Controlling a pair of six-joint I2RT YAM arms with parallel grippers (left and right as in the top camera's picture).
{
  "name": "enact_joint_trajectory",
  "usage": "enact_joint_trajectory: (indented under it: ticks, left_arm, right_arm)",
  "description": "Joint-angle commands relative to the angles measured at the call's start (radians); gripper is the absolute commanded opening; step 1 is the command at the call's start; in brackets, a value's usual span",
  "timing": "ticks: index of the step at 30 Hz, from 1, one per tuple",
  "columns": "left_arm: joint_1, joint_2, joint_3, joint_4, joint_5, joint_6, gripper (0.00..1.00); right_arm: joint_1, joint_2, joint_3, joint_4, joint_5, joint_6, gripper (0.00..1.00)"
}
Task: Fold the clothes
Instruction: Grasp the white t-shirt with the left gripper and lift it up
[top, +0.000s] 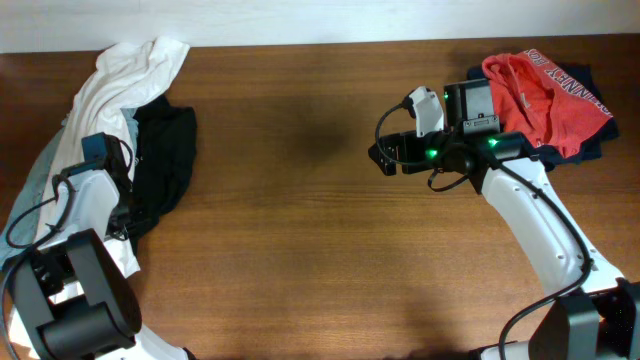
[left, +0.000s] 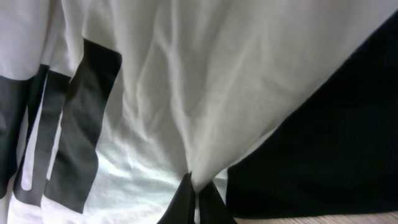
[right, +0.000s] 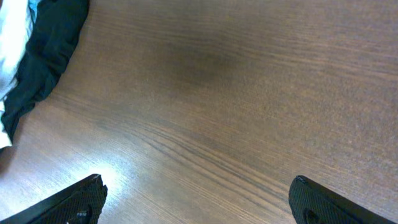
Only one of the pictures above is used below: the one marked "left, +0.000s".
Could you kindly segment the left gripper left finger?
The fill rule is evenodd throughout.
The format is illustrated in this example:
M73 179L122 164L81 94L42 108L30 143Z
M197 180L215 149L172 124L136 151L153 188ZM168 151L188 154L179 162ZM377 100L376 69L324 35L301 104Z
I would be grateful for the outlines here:
M194 224L195 191L191 174L185 174L169 206L158 224Z

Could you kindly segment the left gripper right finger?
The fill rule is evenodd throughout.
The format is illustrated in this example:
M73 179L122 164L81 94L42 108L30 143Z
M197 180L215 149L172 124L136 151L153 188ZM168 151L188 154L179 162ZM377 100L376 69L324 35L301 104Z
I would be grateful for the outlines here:
M201 224L237 224L214 182L207 184L199 193L199 211Z

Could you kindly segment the white t-shirt black print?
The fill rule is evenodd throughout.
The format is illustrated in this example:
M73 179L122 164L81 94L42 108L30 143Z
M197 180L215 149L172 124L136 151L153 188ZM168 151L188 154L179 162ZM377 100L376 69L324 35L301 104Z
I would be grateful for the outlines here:
M201 190L226 205L229 169L393 15L391 0L2 1L1 222L157 223L191 174L200 223Z

